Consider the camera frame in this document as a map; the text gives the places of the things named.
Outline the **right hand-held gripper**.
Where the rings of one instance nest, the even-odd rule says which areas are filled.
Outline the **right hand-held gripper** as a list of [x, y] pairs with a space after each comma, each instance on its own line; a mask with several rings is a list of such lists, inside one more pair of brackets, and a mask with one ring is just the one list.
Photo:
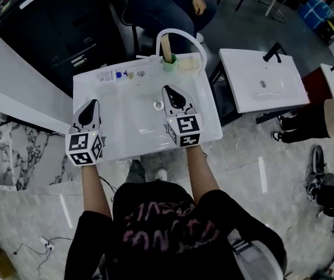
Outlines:
[[162, 88], [167, 134], [178, 148], [200, 143], [201, 114], [185, 91], [175, 91], [167, 85]]

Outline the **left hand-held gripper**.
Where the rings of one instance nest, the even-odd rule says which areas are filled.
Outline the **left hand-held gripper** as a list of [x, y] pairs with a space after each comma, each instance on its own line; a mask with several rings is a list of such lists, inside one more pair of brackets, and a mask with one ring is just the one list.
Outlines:
[[65, 153], [74, 166], [95, 165], [103, 160], [106, 137], [101, 124], [97, 99], [96, 102], [92, 99], [75, 112], [69, 133], [65, 136]]

